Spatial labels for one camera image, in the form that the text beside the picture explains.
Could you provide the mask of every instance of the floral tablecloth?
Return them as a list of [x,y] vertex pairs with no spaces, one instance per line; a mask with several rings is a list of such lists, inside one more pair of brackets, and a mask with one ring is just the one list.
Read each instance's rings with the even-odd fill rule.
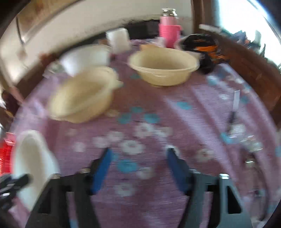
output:
[[[225,133],[234,91],[241,91],[237,121],[253,134],[262,150],[256,152],[269,186],[272,214],[281,198],[280,162],[274,123],[252,88],[226,63],[207,75],[192,73],[184,84],[153,86],[143,81],[126,60],[133,50],[111,62],[124,82],[110,109],[87,123],[60,122],[48,117],[51,94],[69,76],[45,72],[46,78],[28,97],[12,131],[41,132],[58,159],[62,175],[74,174],[111,147],[114,160],[104,187],[93,197],[101,227],[177,227],[186,197],[177,189],[168,169],[165,150],[173,146],[191,167],[205,174],[227,173],[245,205],[251,197],[245,174],[245,154]],[[77,226],[73,196],[69,194],[72,226]],[[22,227],[28,212],[18,202],[11,213]],[[202,226],[207,224],[204,210]]]

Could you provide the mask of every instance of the white container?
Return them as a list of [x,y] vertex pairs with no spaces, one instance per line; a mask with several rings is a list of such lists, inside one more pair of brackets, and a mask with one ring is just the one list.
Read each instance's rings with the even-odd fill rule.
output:
[[48,110],[52,119],[86,122],[102,114],[111,104],[113,91],[123,83],[109,67],[93,67],[64,83],[52,96]]
[[131,49],[129,33],[125,28],[107,31],[106,38],[114,54],[120,54]]
[[151,48],[137,51],[128,64],[141,78],[153,85],[172,86],[185,82],[199,68],[199,60],[171,48]]
[[53,174],[60,173],[58,162],[48,149],[44,137],[33,130],[24,131],[17,139],[12,152],[12,174],[32,176],[31,183],[18,192],[24,206],[32,211],[37,198]]
[[66,73],[74,76],[92,66],[108,66],[111,48],[104,44],[90,44],[74,48],[60,58]]

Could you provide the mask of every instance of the hanging cord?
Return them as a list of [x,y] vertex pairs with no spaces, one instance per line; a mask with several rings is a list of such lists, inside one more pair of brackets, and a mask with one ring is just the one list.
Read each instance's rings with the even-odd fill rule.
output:
[[[258,162],[254,153],[248,152],[247,160],[245,162],[246,163],[254,162],[254,164],[251,167],[253,169],[253,172],[256,174],[256,175],[253,174],[253,176],[256,176],[256,178],[253,178],[254,194],[255,194],[254,197],[260,197],[261,198],[261,195],[260,195],[261,191],[260,191],[259,184],[257,184],[257,185],[255,185],[255,184],[258,183],[258,182],[261,182],[262,185],[264,186],[264,198],[265,198],[264,199],[264,207],[263,207],[262,214],[258,218],[259,221],[263,221],[267,217],[268,206],[269,206],[269,189],[268,189],[268,186],[266,184],[266,179],[265,179],[264,173],[262,172],[260,164],[259,164],[259,162]],[[255,201],[255,199],[253,200],[253,202],[250,206],[250,213],[253,210],[254,201]]]

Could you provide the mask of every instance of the wooden frame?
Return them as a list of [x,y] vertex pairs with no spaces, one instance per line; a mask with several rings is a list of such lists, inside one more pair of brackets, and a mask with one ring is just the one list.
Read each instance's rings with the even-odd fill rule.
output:
[[83,0],[31,0],[17,15],[18,34],[27,43],[50,19]]
[[193,31],[200,33],[199,25],[207,24],[218,26],[217,0],[191,0],[193,14]]

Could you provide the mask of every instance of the red object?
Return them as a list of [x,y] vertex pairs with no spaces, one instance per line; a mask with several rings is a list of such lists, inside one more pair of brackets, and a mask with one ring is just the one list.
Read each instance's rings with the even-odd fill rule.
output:
[[180,38],[180,25],[163,25],[159,24],[159,36],[166,40],[167,48],[174,48],[174,43]]
[[11,173],[11,152],[15,144],[15,135],[6,133],[5,138],[0,143],[0,176],[5,173]]

